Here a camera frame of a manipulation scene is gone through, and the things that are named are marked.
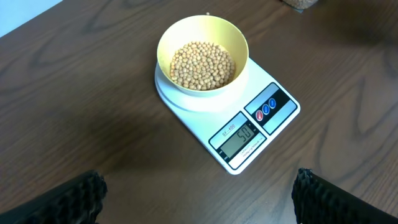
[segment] wooden table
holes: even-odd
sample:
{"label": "wooden table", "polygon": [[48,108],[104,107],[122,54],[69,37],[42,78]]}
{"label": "wooden table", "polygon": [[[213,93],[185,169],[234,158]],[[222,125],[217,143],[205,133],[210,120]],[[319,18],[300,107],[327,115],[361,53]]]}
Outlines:
{"label": "wooden table", "polygon": [[[398,216],[398,2],[64,0],[0,39],[0,212],[88,170],[100,223],[295,223],[299,167]],[[156,47],[174,22],[223,17],[301,103],[240,175],[160,100]]]}

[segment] bowl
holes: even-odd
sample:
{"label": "bowl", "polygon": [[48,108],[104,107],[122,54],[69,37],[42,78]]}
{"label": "bowl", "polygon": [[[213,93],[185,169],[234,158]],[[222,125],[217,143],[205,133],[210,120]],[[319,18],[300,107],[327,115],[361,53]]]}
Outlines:
{"label": "bowl", "polygon": [[[191,41],[206,41],[221,45],[235,61],[233,81],[214,90],[191,90],[174,83],[170,76],[170,64],[175,51]],[[184,18],[172,26],[160,38],[157,47],[157,61],[162,73],[182,92],[191,96],[216,96],[226,90],[242,88],[246,85],[246,64],[249,58],[249,47],[242,32],[232,23],[208,15]]]}

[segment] scale platform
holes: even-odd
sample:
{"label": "scale platform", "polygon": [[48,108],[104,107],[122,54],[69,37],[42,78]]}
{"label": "scale platform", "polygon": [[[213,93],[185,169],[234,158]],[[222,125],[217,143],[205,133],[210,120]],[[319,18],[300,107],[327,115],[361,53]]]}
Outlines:
{"label": "scale platform", "polygon": [[251,59],[245,85],[218,96],[182,93],[156,65],[163,102],[230,173],[240,174],[298,115],[300,105]]}

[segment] blue button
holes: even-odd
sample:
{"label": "blue button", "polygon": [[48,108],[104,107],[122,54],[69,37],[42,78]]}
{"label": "blue button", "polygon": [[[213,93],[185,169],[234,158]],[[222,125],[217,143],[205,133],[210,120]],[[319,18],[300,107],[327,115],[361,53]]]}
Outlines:
{"label": "blue button", "polygon": [[262,112],[264,113],[264,115],[268,115],[269,114],[269,106],[268,105],[263,105],[262,106]]}
{"label": "blue button", "polygon": [[273,98],[269,99],[269,107],[271,109],[274,109],[276,107],[276,101]]}

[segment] red button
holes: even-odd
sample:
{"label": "red button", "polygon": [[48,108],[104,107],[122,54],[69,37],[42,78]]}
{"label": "red button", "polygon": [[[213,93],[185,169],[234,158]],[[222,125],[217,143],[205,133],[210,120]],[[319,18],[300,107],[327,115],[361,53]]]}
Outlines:
{"label": "red button", "polygon": [[261,110],[257,110],[257,112],[256,112],[256,119],[258,120],[258,121],[262,121],[262,118],[264,117],[264,115],[263,115],[263,113],[262,113],[262,111]]}

